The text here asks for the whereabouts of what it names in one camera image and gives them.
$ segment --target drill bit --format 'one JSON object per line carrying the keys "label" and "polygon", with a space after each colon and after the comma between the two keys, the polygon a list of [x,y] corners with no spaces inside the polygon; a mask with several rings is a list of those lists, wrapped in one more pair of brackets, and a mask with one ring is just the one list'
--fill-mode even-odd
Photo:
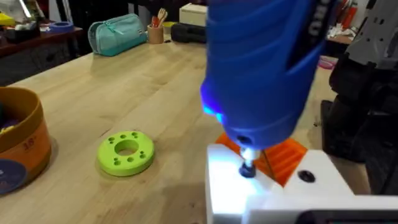
{"label": "drill bit", "polygon": [[256,167],[253,161],[260,156],[260,151],[251,148],[241,148],[241,156],[244,159],[242,166],[239,168],[239,173],[246,178],[253,178],[256,176]]}

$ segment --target orange 3d printed part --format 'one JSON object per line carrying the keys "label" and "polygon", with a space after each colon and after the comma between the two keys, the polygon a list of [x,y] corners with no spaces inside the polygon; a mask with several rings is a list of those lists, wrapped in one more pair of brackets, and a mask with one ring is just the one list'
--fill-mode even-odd
{"label": "orange 3d printed part", "polygon": [[[240,147],[230,140],[225,133],[217,139],[216,143],[225,145],[239,155]],[[272,171],[269,170],[263,153],[259,159],[254,161],[254,165],[265,175],[273,175],[275,181],[284,186],[306,152],[307,149],[304,146],[288,138],[284,142],[264,150]]]}

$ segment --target teal pencil case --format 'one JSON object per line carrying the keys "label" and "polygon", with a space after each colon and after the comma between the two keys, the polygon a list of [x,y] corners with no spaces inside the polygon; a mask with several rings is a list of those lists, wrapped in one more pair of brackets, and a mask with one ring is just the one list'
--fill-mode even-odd
{"label": "teal pencil case", "polygon": [[88,29],[88,41],[93,52],[115,56],[147,41],[144,26],[135,14],[94,22]]}

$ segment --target cup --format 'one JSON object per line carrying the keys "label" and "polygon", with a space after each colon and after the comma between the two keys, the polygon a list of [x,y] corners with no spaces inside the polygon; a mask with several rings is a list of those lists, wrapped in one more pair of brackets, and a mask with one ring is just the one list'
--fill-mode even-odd
{"label": "cup", "polygon": [[148,25],[148,43],[163,44],[163,25],[160,27],[152,27]]}

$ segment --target green 3d printed ring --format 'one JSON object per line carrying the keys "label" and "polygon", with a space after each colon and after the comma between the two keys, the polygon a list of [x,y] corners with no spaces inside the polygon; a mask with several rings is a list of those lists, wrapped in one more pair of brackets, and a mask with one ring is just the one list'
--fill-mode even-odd
{"label": "green 3d printed ring", "polygon": [[154,143],[144,133],[124,131],[103,141],[98,149],[101,168],[118,177],[138,174],[154,160]]}

